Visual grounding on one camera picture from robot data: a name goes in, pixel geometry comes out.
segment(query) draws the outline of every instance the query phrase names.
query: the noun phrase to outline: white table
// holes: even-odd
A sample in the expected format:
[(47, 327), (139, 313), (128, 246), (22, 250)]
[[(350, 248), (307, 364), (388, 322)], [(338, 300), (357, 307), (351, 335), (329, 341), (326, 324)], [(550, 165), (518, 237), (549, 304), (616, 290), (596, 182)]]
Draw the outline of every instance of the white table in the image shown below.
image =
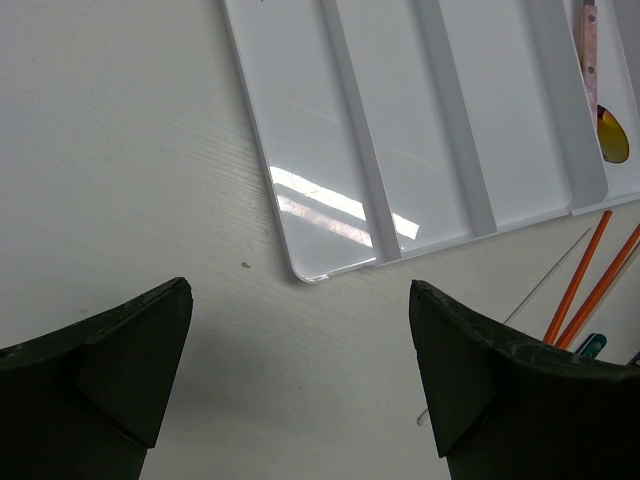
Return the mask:
[[(598, 218), (304, 285), (285, 265), (217, 1), (0, 3), (0, 347), (173, 276), (193, 286), (144, 479), (448, 478), (416, 425), (410, 280), (502, 320)], [(616, 209), (576, 305), (639, 218), (639, 204)], [(579, 257), (514, 326), (542, 336)], [(638, 279), (634, 265), (600, 309), (618, 322), (602, 320), (603, 357), (640, 349)]]

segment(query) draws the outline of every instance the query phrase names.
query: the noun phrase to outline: table surface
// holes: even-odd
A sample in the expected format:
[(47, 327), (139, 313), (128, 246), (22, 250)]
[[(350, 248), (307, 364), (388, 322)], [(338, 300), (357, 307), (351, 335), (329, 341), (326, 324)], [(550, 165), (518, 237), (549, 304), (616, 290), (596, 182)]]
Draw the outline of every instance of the table surface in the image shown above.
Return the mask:
[[(504, 320), (599, 219), (302, 284), (285, 263), (215, 0), (5, 0), (0, 106), (0, 347), (174, 276), (193, 286), (143, 479), (448, 478), (430, 426), (416, 425), (411, 279)], [(638, 203), (615, 210), (576, 305), (639, 218)], [(542, 336), (579, 258), (513, 326)], [(638, 279), (634, 264), (590, 324), (609, 336), (607, 360), (640, 349), (629, 320)]]

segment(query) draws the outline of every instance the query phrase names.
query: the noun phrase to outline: white tray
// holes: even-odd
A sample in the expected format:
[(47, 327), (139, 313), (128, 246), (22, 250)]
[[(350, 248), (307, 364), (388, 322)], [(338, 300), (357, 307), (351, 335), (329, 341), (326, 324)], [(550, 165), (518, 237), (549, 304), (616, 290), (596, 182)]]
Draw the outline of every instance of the white tray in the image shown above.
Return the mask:
[[(560, 2), (225, 4), (286, 250), (304, 281), (640, 192), (640, 159), (602, 159)], [(633, 151), (633, 91), (612, 6), (601, 4), (601, 103)]]

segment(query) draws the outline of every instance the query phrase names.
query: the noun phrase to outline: pink utensil handle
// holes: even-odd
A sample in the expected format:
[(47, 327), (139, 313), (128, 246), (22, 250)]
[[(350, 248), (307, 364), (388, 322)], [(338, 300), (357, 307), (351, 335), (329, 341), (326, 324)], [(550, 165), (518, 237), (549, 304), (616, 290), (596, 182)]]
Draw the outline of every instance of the pink utensil handle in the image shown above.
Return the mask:
[(598, 9), (586, 5), (582, 12), (582, 75), (594, 126), (598, 125)]

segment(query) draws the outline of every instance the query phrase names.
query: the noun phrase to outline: orange stick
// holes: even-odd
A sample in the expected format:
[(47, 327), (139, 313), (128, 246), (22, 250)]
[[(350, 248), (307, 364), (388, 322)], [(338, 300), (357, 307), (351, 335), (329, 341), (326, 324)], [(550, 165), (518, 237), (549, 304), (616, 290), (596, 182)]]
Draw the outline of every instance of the orange stick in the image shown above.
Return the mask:
[(571, 302), (573, 302), (573, 299), (576, 296), (578, 287), (580, 287), (580, 282), (582, 282), (584, 274), (589, 267), (589, 263), (593, 258), (593, 254), (596, 252), (596, 248), (598, 248), (598, 244), (600, 243), (604, 230), (607, 228), (611, 215), (613, 215), (611, 210), (606, 210), (602, 214), (600, 223), (598, 223), (598, 227), (593, 233), (593, 237), (591, 237), (591, 241), (589, 242), (587, 249), (584, 251), (584, 255), (582, 255), (582, 260), (580, 260), (580, 263), (578, 264), (576, 273), (573, 274), (573, 278), (567, 287), (567, 291), (564, 293), (564, 297), (562, 297), (560, 305), (558, 305), (558, 310), (556, 310), (556, 314), (553, 316), (553, 320), (551, 320), (551, 323), (549, 324), (547, 333), (544, 335), (544, 339), (542, 340), (544, 343), (553, 344), (553, 342), (555, 342), (558, 332), (560, 331), (560, 327), (562, 326), (562, 322), (564, 322), (564, 319), (569, 312)]
[(616, 279), (620, 270), (624, 266), (625, 262), (629, 258), (629, 254), (633, 251), (636, 244), (640, 240), (640, 225), (636, 227), (633, 231), (627, 242), (624, 244), (622, 249), (616, 255), (616, 258), (613, 260), (609, 268), (604, 273), (598, 284), (591, 291), (585, 302), (578, 310), (578, 313), (573, 317), (571, 323), (566, 328), (566, 330), (562, 333), (558, 341), (556, 342), (556, 347), (566, 349), (573, 339), (578, 335), (583, 325), (586, 323), (591, 312), (596, 308), (602, 297), (607, 292), (608, 288), (611, 286), (613, 281)]

